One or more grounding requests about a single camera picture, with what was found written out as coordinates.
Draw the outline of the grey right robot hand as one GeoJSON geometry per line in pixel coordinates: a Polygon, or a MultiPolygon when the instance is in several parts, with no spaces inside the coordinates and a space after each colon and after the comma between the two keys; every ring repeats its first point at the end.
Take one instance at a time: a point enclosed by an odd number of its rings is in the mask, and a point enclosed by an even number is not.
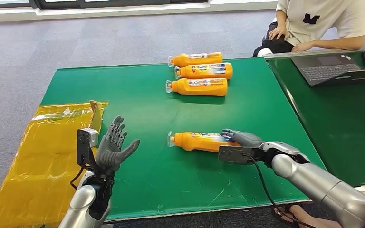
{"type": "Polygon", "coordinates": [[[220,135],[229,137],[243,147],[259,148],[259,146],[264,143],[264,141],[260,137],[248,132],[241,132],[238,130],[223,129],[220,135]]]}

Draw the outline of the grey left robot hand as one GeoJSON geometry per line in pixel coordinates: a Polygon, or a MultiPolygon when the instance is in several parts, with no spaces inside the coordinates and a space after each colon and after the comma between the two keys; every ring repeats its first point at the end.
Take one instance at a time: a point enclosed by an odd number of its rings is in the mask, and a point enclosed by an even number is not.
{"type": "Polygon", "coordinates": [[[123,147],[124,139],[128,132],[124,131],[124,118],[118,115],[110,124],[106,134],[103,136],[97,154],[96,164],[105,171],[108,176],[115,176],[121,163],[132,155],[140,144],[139,139],[133,140],[129,146],[123,147]]]}

